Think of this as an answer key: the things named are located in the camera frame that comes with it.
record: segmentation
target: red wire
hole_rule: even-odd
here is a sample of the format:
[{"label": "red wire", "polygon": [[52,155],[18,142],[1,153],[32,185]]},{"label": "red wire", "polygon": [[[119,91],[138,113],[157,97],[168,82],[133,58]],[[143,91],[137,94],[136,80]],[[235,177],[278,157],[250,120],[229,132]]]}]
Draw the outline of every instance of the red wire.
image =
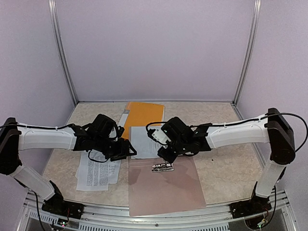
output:
[{"label": "red wire", "polygon": [[265,218],[267,218],[269,216],[269,211],[268,211],[267,208],[265,208],[265,210],[266,210],[266,213],[267,213]]}]

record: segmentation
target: lavender wall panel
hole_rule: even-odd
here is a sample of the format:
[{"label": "lavender wall panel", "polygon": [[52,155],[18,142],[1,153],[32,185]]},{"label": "lavender wall panel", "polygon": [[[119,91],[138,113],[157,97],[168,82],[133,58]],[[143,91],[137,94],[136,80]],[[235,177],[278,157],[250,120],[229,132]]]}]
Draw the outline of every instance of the lavender wall panel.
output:
[{"label": "lavender wall panel", "polygon": [[60,0],[81,101],[234,97],[254,0]]},{"label": "lavender wall panel", "polygon": [[[269,107],[293,112],[308,121],[308,2],[262,1],[256,43],[239,102],[245,118],[265,113]],[[295,131],[295,145],[305,137],[305,127],[286,117]],[[260,145],[264,157],[268,145]],[[288,166],[281,181],[295,212],[300,230],[308,227],[308,145]]]},{"label": "lavender wall panel", "polygon": [[[48,1],[0,2],[0,124],[6,118],[34,125],[62,125],[73,104],[55,45]],[[21,152],[42,172],[50,150]],[[0,229],[11,231],[27,190],[0,175]]]}]

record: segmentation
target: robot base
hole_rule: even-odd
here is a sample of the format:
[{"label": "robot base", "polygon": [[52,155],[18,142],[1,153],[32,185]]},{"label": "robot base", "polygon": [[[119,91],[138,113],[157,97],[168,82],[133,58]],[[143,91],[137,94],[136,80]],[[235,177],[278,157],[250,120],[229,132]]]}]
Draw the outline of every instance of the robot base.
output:
[{"label": "robot base", "polygon": [[81,219],[84,207],[83,204],[63,201],[63,207],[65,207],[65,209],[55,209],[54,207],[49,206],[48,203],[45,203],[42,206],[42,210],[63,217],[75,218],[79,220]]},{"label": "robot base", "polygon": [[262,198],[256,196],[256,187],[257,182],[255,184],[251,199],[230,204],[233,218],[247,217],[258,213],[263,213],[266,210],[271,210],[270,197]]}]

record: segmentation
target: marble table surface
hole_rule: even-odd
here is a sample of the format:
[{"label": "marble table surface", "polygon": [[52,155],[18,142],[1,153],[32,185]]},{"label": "marble table surface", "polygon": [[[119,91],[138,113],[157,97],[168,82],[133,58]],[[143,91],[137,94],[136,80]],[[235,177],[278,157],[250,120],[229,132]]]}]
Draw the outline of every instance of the marble table surface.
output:
[{"label": "marble table surface", "polygon": [[[229,103],[167,102],[165,121],[178,116],[187,125],[237,121]],[[84,125],[97,114],[105,114],[118,122],[126,103],[80,103],[69,123]],[[128,162],[122,160],[118,183],[108,191],[76,191],[76,170],[81,152],[55,149],[43,177],[52,180],[65,199],[100,205],[128,206]],[[207,204],[224,203],[249,198],[262,169],[250,144],[222,147],[194,156],[203,194]]]}]

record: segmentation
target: white paper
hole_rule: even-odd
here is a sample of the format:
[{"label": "white paper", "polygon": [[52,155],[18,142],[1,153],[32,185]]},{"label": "white paper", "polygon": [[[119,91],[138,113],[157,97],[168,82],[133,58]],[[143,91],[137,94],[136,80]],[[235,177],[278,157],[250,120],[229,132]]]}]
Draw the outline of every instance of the white paper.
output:
[{"label": "white paper", "polygon": [[125,114],[123,113],[121,118],[120,118],[120,121],[118,122],[118,126],[121,126],[121,127],[124,127],[125,123],[126,123],[126,120],[127,120],[127,117],[128,117],[128,114]]},{"label": "white paper", "polygon": [[[117,179],[119,177],[119,172],[120,172],[120,166],[121,166],[121,160],[117,161],[110,161],[109,162],[109,179],[108,182],[109,184],[117,184]],[[78,171],[79,167],[77,168],[75,177],[78,179]]]},{"label": "white paper", "polygon": [[[151,126],[150,128],[160,129],[161,126]],[[159,157],[157,152],[162,146],[148,137],[145,127],[131,127],[130,132],[131,145],[137,151],[137,155],[132,156],[132,159],[149,159]]]},{"label": "white paper", "polygon": [[[92,151],[90,154],[92,159],[104,161],[105,157],[102,153]],[[108,190],[109,178],[109,161],[106,163],[97,163],[88,159],[88,153],[81,154],[77,188],[78,191],[106,191]]]}]

